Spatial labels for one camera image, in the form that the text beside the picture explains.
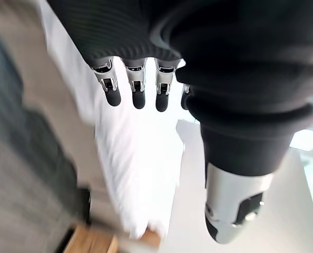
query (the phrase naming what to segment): robotic finger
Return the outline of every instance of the robotic finger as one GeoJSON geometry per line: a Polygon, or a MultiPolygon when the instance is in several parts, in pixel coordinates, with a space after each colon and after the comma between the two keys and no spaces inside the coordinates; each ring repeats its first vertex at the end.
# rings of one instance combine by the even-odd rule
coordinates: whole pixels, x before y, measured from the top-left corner
{"type": "Polygon", "coordinates": [[[180,60],[162,61],[155,59],[156,64],[156,100],[155,107],[159,112],[164,112],[168,107],[168,95],[172,80],[180,60]]]}
{"type": "Polygon", "coordinates": [[[182,89],[182,97],[181,97],[181,107],[184,110],[188,110],[187,99],[189,97],[189,94],[190,94],[190,86],[189,86],[189,84],[184,84],[183,89],[182,89]]]}
{"type": "Polygon", "coordinates": [[[93,71],[105,92],[107,102],[111,106],[118,106],[121,102],[121,97],[113,65],[113,57],[102,58],[99,67],[93,68],[93,71]]]}
{"type": "Polygon", "coordinates": [[[146,58],[138,60],[122,59],[132,90],[133,105],[137,109],[145,106],[145,65],[146,58]]]}

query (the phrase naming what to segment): ribbed fabric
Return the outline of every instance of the ribbed fabric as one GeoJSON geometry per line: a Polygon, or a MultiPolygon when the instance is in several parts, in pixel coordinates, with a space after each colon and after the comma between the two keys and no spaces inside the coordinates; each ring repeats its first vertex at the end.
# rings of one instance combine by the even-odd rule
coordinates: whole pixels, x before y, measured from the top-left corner
{"type": "Polygon", "coordinates": [[[88,64],[105,56],[134,60],[145,57],[178,59],[170,51],[150,42],[149,22],[140,10],[139,0],[48,2],[88,64]]]}

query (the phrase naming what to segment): white fabric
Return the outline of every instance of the white fabric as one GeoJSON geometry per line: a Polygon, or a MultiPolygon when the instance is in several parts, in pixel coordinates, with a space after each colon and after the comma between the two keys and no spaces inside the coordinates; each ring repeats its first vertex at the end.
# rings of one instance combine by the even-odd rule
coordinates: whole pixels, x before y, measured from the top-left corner
{"type": "Polygon", "coordinates": [[[48,52],[61,71],[80,117],[95,125],[95,139],[106,186],[124,229],[141,237],[147,226],[167,235],[183,143],[175,126],[182,85],[173,82],[169,107],[155,109],[155,64],[146,64],[146,105],[137,110],[120,59],[114,59],[121,104],[108,105],[94,73],[82,59],[46,1],[40,2],[48,52]]]}

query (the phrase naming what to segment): gray floor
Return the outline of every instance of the gray floor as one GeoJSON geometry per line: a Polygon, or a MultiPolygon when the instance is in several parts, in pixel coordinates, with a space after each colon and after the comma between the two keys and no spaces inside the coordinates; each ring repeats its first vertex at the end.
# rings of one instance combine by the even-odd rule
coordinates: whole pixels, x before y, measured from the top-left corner
{"type": "Polygon", "coordinates": [[[0,253],[54,252],[68,227],[87,216],[80,186],[106,192],[93,129],[46,54],[32,6],[0,0],[0,38],[17,68],[0,48],[0,253]]]}

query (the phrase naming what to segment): robotic hand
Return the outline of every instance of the robotic hand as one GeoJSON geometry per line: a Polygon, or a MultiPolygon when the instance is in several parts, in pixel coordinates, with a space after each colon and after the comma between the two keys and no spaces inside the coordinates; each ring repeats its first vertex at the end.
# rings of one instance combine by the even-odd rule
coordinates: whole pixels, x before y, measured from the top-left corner
{"type": "Polygon", "coordinates": [[[113,56],[123,59],[138,109],[145,59],[157,59],[159,111],[184,58],[176,76],[182,107],[201,123],[207,228],[215,241],[232,241],[264,205],[294,133],[313,120],[313,1],[48,2],[112,106],[120,104],[113,56]]]}

